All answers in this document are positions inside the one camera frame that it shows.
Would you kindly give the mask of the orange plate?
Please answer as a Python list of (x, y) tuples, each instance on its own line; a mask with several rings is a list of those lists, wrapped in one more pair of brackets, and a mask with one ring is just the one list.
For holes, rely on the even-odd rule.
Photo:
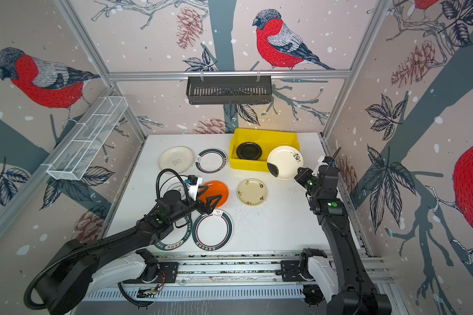
[(222, 183), (221, 181), (209, 181), (207, 183), (204, 183), (203, 185), (206, 185), (209, 187), (209, 189), (201, 196), (200, 200), (202, 200), (204, 203), (206, 202), (206, 198), (209, 196), (215, 196), (215, 195), (222, 195), (221, 201), (218, 203), (218, 207), (221, 207), (229, 198), (229, 189), (228, 187)]

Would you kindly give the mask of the green red rimmed plate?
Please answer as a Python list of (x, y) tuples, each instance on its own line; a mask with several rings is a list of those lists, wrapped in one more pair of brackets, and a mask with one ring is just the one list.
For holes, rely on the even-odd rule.
[(233, 222), (230, 216), (220, 209), (210, 215), (197, 217), (193, 225), (194, 244), (204, 251), (217, 251), (223, 248), (233, 235)]

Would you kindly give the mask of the cream plate dark green patch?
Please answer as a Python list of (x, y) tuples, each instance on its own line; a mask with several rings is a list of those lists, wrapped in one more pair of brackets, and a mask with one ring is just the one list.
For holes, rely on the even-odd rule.
[(291, 146), (278, 146), (274, 148), (267, 158), (269, 172), (281, 180), (293, 179), (298, 168), (304, 166), (301, 152)]

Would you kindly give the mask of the cream plate floral marks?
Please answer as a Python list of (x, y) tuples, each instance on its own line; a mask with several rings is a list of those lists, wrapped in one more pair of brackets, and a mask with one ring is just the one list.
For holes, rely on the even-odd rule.
[(256, 178), (248, 178), (240, 182), (236, 192), (240, 202), (247, 206), (258, 206), (264, 203), (268, 196), (267, 187)]

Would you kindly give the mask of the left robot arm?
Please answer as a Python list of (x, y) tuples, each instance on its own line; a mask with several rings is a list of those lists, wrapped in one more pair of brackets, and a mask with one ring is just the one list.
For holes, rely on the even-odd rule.
[(211, 214), (221, 199), (222, 195), (204, 200), (183, 199), (179, 191), (169, 190), (135, 226), (87, 243), (68, 241), (27, 286), (25, 306), (31, 310), (46, 309), (50, 314), (66, 314), (84, 298), (95, 282), (95, 273), (102, 267), (163, 240), (178, 220), (193, 211)]

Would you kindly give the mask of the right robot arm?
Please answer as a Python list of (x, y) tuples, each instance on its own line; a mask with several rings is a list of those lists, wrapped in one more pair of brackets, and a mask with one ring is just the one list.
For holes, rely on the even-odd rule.
[(327, 314), (391, 314), (387, 295), (378, 292), (353, 241), (349, 216), (338, 198), (339, 169), (320, 165), (318, 172), (298, 168), (295, 181), (306, 189), (310, 210), (316, 215), (331, 248), (335, 269), (320, 251), (308, 249), (306, 270), (327, 302)]

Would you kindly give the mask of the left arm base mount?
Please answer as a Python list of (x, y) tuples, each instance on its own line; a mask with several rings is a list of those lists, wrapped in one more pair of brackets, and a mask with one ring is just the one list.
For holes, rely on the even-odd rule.
[(152, 276), (151, 268), (147, 267), (142, 275), (137, 279), (125, 280), (125, 284), (174, 284), (179, 269), (178, 262), (159, 262)]

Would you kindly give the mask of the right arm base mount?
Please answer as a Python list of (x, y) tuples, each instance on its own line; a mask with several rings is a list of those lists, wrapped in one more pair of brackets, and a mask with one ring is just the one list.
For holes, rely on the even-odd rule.
[(310, 257), (307, 262), (281, 261), (280, 269), (275, 274), (284, 282), (336, 282), (336, 273), (324, 257)]

